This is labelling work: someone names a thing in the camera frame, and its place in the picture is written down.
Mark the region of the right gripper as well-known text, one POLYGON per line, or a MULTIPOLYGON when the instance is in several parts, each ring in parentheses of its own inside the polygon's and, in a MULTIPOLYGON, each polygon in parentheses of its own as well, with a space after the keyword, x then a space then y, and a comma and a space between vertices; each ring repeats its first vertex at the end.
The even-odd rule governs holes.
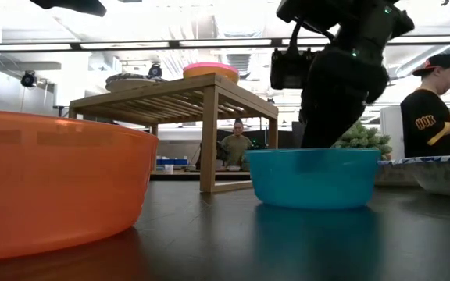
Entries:
MULTIPOLYGON (((336 98, 354 106, 374 103, 388 85, 389 75, 381 49, 341 50, 332 44, 321 51, 299 54, 301 112, 307 113, 336 98)), ((304 126, 301 148, 329 148, 357 120, 358 115, 319 117, 300 115, 304 126)))

